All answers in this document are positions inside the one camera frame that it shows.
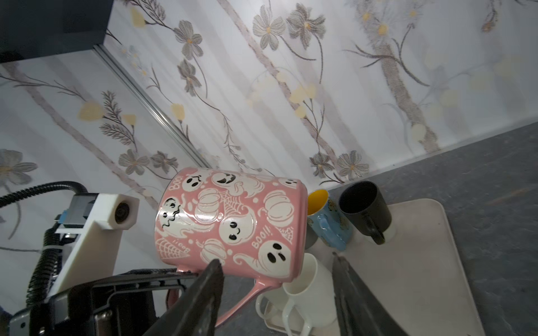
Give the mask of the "white ribbed mug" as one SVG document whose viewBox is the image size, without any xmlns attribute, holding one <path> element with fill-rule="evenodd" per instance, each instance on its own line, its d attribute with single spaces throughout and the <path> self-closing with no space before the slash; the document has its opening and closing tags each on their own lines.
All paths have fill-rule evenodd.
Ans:
<svg viewBox="0 0 538 336">
<path fill-rule="evenodd" d="M 337 319 L 332 273 L 315 256 L 306 253 L 301 274 L 281 288 L 261 294 L 255 309 L 265 321 L 280 314 L 288 335 L 293 334 L 290 316 L 294 309 L 303 319 L 302 335 L 327 327 Z"/>
</svg>

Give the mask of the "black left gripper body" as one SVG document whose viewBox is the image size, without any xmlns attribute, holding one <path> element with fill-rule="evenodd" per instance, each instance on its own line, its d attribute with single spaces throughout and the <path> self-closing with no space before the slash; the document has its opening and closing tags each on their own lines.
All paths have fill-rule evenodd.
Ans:
<svg viewBox="0 0 538 336">
<path fill-rule="evenodd" d="M 11 316 L 9 335 L 172 335 L 174 326 L 157 316 L 156 291 L 186 291 L 192 272 L 132 270 L 79 284 Z"/>
</svg>

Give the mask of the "white black two-tone mug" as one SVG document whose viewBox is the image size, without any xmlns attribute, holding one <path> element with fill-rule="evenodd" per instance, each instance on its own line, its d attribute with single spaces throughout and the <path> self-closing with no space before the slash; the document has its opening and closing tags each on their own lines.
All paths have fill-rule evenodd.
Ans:
<svg viewBox="0 0 538 336">
<path fill-rule="evenodd" d="M 388 242 L 392 213 L 381 190 L 371 181 L 360 181 L 346 188 L 339 197 L 338 206 L 358 231 L 377 245 Z"/>
</svg>

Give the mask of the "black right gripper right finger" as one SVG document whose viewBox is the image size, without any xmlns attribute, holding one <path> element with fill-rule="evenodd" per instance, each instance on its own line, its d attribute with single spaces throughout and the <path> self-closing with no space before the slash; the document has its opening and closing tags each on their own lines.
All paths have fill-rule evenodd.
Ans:
<svg viewBox="0 0 538 336">
<path fill-rule="evenodd" d="M 333 254 L 332 279 L 340 334 L 407 335 L 347 259 L 337 253 Z"/>
</svg>

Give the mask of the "pink patterned mug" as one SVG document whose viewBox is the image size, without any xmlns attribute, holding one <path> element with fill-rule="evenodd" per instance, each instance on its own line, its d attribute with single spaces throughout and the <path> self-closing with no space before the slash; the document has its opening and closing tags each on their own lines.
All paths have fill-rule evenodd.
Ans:
<svg viewBox="0 0 538 336">
<path fill-rule="evenodd" d="M 308 191 L 298 179 L 189 167 L 163 193 L 156 250 L 180 272 L 198 273 L 218 260 L 224 274 L 254 280 L 217 319 L 223 325 L 260 294 L 301 274 L 307 208 Z"/>
</svg>

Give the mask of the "blue butterfly mug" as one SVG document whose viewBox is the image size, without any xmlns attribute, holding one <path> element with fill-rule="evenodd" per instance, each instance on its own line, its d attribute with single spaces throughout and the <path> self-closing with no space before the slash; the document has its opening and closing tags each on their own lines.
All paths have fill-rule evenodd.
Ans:
<svg viewBox="0 0 538 336">
<path fill-rule="evenodd" d="M 329 247 L 346 250 L 353 236 L 350 221 L 341 213 L 327 190 L 316 190 L 308 196 L 307 224 Z"/>
</svg>

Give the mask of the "grey ceramic mug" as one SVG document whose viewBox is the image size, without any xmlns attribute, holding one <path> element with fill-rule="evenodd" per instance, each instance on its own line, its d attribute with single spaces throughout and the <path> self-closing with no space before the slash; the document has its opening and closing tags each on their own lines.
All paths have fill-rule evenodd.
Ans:
<svg viewBox="0 0 538 336">
<path fill-rule="evenodd" d="M 304 249 L 305 250 L 310 249 L 312 246 L 314 246 L 317 240 L 318 240 L 318 236 L 316 232 L 309 225 L 307 225 Z"/>
</svg>

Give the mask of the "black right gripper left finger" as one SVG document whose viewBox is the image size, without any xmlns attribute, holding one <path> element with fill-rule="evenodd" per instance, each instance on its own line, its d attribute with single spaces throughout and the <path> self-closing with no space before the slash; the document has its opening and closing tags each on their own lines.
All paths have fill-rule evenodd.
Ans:
<svg viewBox="0 0 538 336">
<path fill-rule="evenodd" d="M 213 335 L 224 288 L 221 263 L 215 259 L 192 286 L 145 335 Z"/>
</svg>

